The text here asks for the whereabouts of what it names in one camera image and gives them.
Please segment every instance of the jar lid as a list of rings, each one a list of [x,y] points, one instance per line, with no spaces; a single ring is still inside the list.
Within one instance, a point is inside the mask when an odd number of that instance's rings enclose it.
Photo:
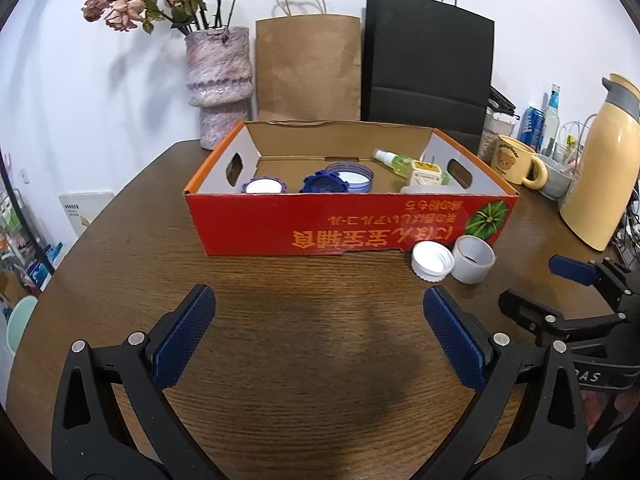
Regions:
[[[444,280],[453,270],[455,259],[451,251],[437,242],[420,242],[411,254],[411,268],[426,282]]]
[[[260,176],[252,178],[244,184],[242,192],[247,194],[281,194],[287,192],[287,185],[274,176]]]
[[[368,193],[373,186],[373,171],[355,162],[335,162],[326,167],[347,183],[349,193]]]
[[[348,184],[333,171],[320,170],[304,180],[300,193],[347,193]]]

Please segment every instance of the blue bottle cap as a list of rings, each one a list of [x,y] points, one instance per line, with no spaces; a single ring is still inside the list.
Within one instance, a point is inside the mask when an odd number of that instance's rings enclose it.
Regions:
[[[244,184],[242,192],[247,194],[281,194],[287,192],[287,185],[274,176],[260,176],[252,178]]]
[[[349,193],[368,193],[373,186],[373,171],[355,162],[336,162],[326,167],[327,171],[337,173],[349,186]]]
[[[348,184],[337,173],[327,170],[316,171],[304,180],[300,193],[347,193]]]

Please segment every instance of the wooden table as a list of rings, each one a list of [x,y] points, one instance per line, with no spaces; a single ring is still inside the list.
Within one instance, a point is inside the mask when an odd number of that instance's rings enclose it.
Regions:
[[[50,465],[53,405],[69,345],[78,338],[93,347],[119,344],[148,331],[195,283],[206,283],[216,291],[216,318],[166,395],[229,478],[409,478],[472,397],[422,317],[426,283],[408,255],[395,251],[206,256],[182,196],[206,155],[196,141],[170,148],[66,256],[15,360],[8,413],[16,428]],[[448,278],[445,285],[487,330],[532,343],[498,310],[507,288],[567,317],[609,310],[593,288],[552,276],[546,266],[556,253],[601,255],[569,232],[553,202],[521,193],[488,279],[466,286]],[[487,454],[506,436],[519,393]],[[130,423],[132,410],[121,404]],[[139,425],[132,431],[152,455]]]

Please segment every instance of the yellow thermos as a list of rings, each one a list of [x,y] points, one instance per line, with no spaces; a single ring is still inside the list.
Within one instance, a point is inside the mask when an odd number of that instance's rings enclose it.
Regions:
[[[640,170],[640,91],[611,74],[560,215],[578,238],[603,251],[622,218]]]

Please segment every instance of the box handle hole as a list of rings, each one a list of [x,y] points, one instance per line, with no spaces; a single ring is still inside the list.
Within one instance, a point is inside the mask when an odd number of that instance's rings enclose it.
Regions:
[[[238,182],[238,178],[240,177],[240,173],[242,173],[243,167],[242,158],[239,153],[236,153],[231,159],[229,165],[226,167],[226,179],[232,187],[236,186],[236,182]]]
[[[453,158],[447,164],[447,173],[451,175],[453,180],[455,180],[462,189],[469,189],[474,180],[471,173],[458,161]]]

